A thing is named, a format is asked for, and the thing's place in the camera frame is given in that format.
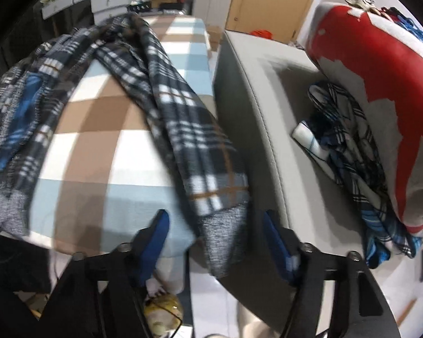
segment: cord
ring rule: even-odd
[[[179,331],[179,329],[180,329],[180,327],[182,326],[182,324],[183,324],[183,320],[182,319],[180,319],[176,314],[174,314],[173,312],[170,312],[168,309],[166,309],[166,308],[164,308],[164,307],[162,307],[162,306],[160,306],[160,305],[158,305],[158,304],[156,304],[156,303],[154,303],[154,302],[152,302],[156,307],[159,307],[160,309],[163,309],[163,310],[165,310],[166,312],[168,312],[168,313],[170,313],[172,316],[174,316],[175,318],[177,318],[179,321],[180,321],[180,324],[179,324],[179,326],[174,330],[174,333],[169,337],[169,338],[174,338],[174,336],[177,334],[177,332]]]

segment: black and white plaid shirt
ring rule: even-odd
[[[246,246],[249,195],[242,162],[154,32],[136,14],[46,42],[1,78],[0,147],[29,73],[39,75],[43,84],[29,129],[0,171],[0,230],[27,233],[27,213],[50,140],[94,58],[146,113],[161,156],[190,200],[211,272],[224,275]]]

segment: checkered fabric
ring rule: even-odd
[[[85,91],[78,85],[94,58],[113,76],[108,84],[115,85],[100,90],[99,95],[98,90]],[[90,197],[86,203],[76,198],[80,188],[88,183],[91,195],[99,195],[107,192],[113,176],[125,178],[125,167],[113,167],[115,157],[138,159],[138,148],[129,146],[131,131],[147,125],[160,161],[167,166],[181,198],[187,200],[185,216],[193,216],[204,238],[212,273],[225,274],[230,264],[243,256],[248,191],[242,163],[145,21],[134,14],[109,19],[43,44],[10,70],[0,83],[0,143],[7,134],[3,118],[12,118],[28,72],[39,74],[43,85],[32,131],[0,172],[0,229],[15,235],[26,233],[29,204],[52,138],[61,139],[57,141],[61,144],[59,156],[67,153],[69,157],[64,169],[44,162],[43,172],[63,173],[57,202],[60,212],[84,218],[94,217],[91,210],[100,212],[100,207],[103,212],[107,204],[97,202],[100,198]],[[126,96],[115,90],[119,84]],[[85,92],[86,96],[94,93],[94,98],[85,100],[81,97]],[[143,110],[146,121],[135,114],[138,110],[132,103]],[[122,134],[129,133],[120,149]],[[152,159],[144,160],[150,168]],[[97,234],[100,224],[76,229],[78,217],[57,223],[55,236],[66,226],[73,234]]]
[[[327,81],[309,88],[316,108],[293,138],[323,171],[345,187],[367,225],[365,259],[375,268],[395,247],[415,257],[423,239],[411,236],[396,217],[371,130],[359,104],[345,89]]]

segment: crumpled clothing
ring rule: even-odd
[[[211,272],[220,277],[246,248],[248,182],[232,143],[177,72],[158,38],[136,14],[110,18],[38,47],[0,82],[0,149],[21,116],[29,75],[42,80],[30,100],[33,113],[0,167],[0,230],[28,232],[29,204],[64,106],[92,60],[119,81],[147,115],[154,143],[178,177],[205,241]]]
[[[315,112],[292,137],[335,183],[351,194],[365,222],[365,259],[379,266],[398,249],[414,258],[423,239],[396,217],[373,135],[357,101],[344,88],[322,81],[309,88]]]

